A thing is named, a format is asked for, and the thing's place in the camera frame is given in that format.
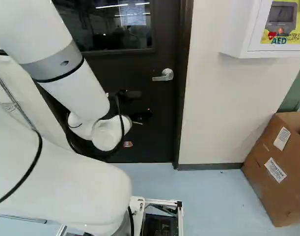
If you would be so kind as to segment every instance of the baseboard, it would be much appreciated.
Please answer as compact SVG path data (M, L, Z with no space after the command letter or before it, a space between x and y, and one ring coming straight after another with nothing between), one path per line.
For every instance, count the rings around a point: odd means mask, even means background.
M232 170L240 169L243 163L216 163L216 164L179 164L179 171L201 171L201 170Z

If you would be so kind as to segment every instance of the gray band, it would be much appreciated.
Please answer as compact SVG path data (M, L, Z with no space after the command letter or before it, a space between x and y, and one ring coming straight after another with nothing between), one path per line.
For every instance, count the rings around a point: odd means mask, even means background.
M39 61L21 64L21 66L33 79L38 81L50 80L73 70L81 63L82 58L81 52L72 40L60 52Z

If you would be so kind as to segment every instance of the light blue floor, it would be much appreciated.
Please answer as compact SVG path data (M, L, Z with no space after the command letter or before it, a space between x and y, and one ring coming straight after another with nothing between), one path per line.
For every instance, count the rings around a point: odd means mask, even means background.
M116 166L131 177L134 195L184 202L185 236L300 236L300 225L272 225L240 170L178 172L170 164ZM0 236L55 236L58 228L0 220Z

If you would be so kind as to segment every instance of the cardboard box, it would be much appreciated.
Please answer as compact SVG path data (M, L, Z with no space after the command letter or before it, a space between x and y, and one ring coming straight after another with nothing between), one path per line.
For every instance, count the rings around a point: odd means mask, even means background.
M300 112L272 117L242 171L276 227L300 223Z

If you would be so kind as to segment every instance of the door frame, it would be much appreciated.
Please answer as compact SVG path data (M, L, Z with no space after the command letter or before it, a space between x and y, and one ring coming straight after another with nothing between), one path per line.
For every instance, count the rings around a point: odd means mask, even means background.
M178 50L176 52L176 128L173 150L173 167L178 169L181 131L183 125L184 102L187 81L187 67L191 39L191 25L194 0L180 0L180 22L178 34Z

